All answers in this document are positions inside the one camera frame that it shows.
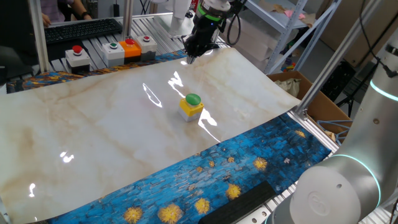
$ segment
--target green button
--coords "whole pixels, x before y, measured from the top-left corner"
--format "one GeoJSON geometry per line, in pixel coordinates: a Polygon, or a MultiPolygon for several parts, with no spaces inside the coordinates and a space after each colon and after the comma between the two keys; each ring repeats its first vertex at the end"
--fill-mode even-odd
{"type": "Polygon", "coordinates": [[[188,94],[187,97],[185,97],[185,100],[187,101],[187,103],[191,104],[192,106],[199,105],[201,102],[201,98],[194,93],[188,94]]]}

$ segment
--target black rubber strip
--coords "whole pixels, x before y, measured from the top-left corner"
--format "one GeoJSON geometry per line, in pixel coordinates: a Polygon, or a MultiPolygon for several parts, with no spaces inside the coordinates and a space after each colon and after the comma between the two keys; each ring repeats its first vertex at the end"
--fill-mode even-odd
{"type": "Polygon", "coordinates": [[[274,189],[265,181],[206,215],[199,220],[199,224],[237,223],[274,196],[274,189]]]}

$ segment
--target black keyboard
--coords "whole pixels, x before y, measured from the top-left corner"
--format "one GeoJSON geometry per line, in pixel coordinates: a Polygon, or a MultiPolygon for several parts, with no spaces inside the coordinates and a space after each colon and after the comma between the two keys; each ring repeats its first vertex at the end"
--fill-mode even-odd
{"type": "Polygon", "coordinates": [[[87,39],[122,32],[122,26],[114,19],[101,19],[44,29],[47,44],[74,39],[87,39]]]}

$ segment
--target yellow block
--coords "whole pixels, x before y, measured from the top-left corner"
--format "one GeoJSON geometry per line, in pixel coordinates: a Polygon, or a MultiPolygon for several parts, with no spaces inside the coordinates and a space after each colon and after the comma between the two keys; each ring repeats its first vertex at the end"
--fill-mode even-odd
{"type": "Polygon", "coordinates": [[[187,101],[185,101],[185,98],[182,98],[180,101],[180,107],[188,116],[193,116],[197,113],[201,113],[205,105],[200,103],[199,105],[191,106],[187,103],[187,101]]]}

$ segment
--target emergency stop button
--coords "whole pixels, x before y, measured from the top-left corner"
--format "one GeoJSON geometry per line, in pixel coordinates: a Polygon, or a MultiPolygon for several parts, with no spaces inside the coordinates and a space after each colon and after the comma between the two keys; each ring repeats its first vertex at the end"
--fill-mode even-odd
{"type": "Polygon", "coordinates": [[[135,42],[132,39],[126,39],[126,44],[128,47],[134,46],[135,42]]]}
{"type": "Polygon", "coordinates": [[[143,41],[145,41],[145,42],[149,42],[149,41],[150,41],[150,37],[148,37],[148,36],[144,36],[142,39],[143,39],[143,41]]]}
{"type": "Polygon", "coordinates": [[[73,54],[76,56],[81,56],[81,51],[83,50],[83,47],[80,47],[79,45],[75,45],[72,47],[73,54]]]}

